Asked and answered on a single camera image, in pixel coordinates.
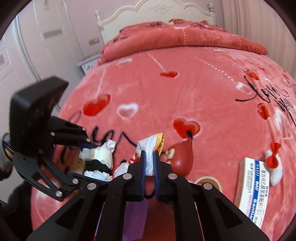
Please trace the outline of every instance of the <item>red bow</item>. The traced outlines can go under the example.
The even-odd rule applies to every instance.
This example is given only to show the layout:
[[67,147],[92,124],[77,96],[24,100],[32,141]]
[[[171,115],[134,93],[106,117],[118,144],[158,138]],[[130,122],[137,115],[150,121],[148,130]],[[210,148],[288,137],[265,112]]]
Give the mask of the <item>red bow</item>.
[[273,142],[270,145],[272,150],[272,155],[267,158],[266,163],[267,166],[271,169],[277,168],[279,165],[279,161],[276,158],[276,154],[278,153],[279,148],[281,148],[281,144]]

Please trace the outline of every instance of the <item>blue stripe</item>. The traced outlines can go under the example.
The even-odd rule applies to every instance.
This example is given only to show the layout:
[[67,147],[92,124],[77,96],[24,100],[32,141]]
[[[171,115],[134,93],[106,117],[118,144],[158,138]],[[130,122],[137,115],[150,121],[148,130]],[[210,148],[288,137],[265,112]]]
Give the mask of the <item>blue stripe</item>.
[[255,210],[257,206],[258,193],[259,193],[259,177],[260,177],[260,165],[259,165],[259,161],[255,160],[255,184],[254,184],[254,190],[253,190],[252,204],[251,204],[250,213],[249,213],[249,219],[251,220],[254,219]]

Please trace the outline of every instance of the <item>bed finial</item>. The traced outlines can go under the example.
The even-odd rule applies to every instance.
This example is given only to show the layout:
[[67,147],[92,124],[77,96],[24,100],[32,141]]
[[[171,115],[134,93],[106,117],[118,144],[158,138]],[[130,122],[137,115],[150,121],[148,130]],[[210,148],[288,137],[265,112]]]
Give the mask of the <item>bed finial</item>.
[[214,4],[209,3],[209,4],[207,5],[207,8],[209,9],[210,13],[212,13],[212,15],[213,15],[213,22],[214,22],[213,24],[216,25],[215,11],[214,11]]
[[95,12],[95,15],[96,15],[96,22],[98,23],[98,26],[99,26],[99,30],[103,31],[104,30],[104,25],[103,25],[103,22],[102,22],[102,20],[100,18],[100,14],[99,14],[98,10]]

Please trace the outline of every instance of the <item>beige curtain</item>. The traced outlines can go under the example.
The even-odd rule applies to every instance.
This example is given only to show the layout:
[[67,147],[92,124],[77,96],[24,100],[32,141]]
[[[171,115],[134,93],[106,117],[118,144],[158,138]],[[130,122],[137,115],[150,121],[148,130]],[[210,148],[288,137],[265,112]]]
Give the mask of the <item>beige curtain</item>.
[[264,0],[222,0],[225,29],[267,47],[268,56],[296,79],[296,42]]

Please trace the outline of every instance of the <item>pink wall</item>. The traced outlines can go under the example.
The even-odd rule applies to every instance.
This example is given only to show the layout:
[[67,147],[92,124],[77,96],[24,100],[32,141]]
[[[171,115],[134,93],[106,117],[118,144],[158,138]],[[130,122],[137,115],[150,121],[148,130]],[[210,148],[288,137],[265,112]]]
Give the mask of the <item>pink wall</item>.
[[[85,57],[99,52],[103,47],[103,40],[96,22],[95,11],[99,10],[102,20],[109,18],[122,6],[135,5],[139,0],[66,0],[67,11],[72,22],[77,39]],[[181,0],[192,2],[207,10],[207,4],[213,3],[216,24],[224,28],[224,16],[221,0]],[[89,40],[99,37],[100,43],[89,46]]]

